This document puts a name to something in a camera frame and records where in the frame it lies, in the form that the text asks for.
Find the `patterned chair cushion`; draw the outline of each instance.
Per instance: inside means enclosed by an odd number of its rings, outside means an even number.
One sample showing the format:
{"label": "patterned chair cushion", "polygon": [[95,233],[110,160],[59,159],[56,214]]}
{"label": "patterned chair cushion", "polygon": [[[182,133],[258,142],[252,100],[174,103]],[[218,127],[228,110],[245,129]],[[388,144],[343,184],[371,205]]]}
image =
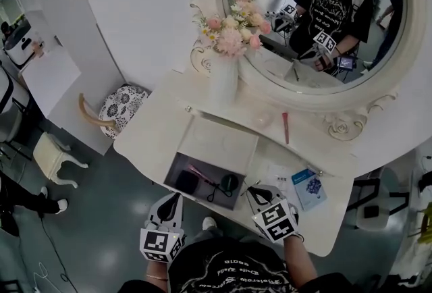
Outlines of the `patterned chair cushion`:
{"label": "patterned chair cushion", "polygon": [[[121,132],[142,105],[142,100],[149,94],[139,86],[122,86],[109,95],[102,104],[99,112],[100,120],[114,120]],[[117,134],[112,128],[101,127],[102,132],[112,139]]]}

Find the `mirror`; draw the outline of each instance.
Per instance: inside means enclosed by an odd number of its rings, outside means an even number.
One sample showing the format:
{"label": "mirror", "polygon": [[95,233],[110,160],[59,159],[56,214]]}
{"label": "mirror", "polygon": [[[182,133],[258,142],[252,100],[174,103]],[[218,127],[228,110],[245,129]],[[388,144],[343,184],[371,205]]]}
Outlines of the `mirror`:
{"label": "mirror", "polygon": [[[224,0],[225,13],[239,15],[244,1]],[[265,49],[246,58],[267,79],[306,94],[341,92],[376,74],[406,17],[404,0],[248,1],[271,30],[260,35]]]}

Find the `book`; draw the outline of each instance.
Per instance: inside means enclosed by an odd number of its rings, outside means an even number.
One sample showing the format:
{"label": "book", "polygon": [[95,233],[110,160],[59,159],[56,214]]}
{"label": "book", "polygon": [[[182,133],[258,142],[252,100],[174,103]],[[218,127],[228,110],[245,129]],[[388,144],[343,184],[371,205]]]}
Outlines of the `book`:
{"label": "book", "polygon": [[304,211],[311,210],[327,199],[319,177],[309,169],[294,174],[292,182]]}

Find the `white vase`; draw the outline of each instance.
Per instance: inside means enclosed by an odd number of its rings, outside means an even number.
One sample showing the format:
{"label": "white vase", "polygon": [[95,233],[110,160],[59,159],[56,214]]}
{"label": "white vase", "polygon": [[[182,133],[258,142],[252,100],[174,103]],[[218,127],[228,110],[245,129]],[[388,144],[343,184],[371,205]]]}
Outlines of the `white vase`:
{"label": "white vase", "polygon": [[214,107],[228,108],[236,99],[238,58],[217,55],[211,59],[209,101]]}

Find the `pen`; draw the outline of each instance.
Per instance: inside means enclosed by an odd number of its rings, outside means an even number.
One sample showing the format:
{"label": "pen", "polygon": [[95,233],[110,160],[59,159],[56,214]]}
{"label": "pen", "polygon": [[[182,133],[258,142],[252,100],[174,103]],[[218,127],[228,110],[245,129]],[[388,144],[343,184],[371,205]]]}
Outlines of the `pen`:
{"label": "pen", "polygon": [[285,128],[285,143],[290,143],[290,132],[288,131],[288,113],[282,113],[283,126]]}

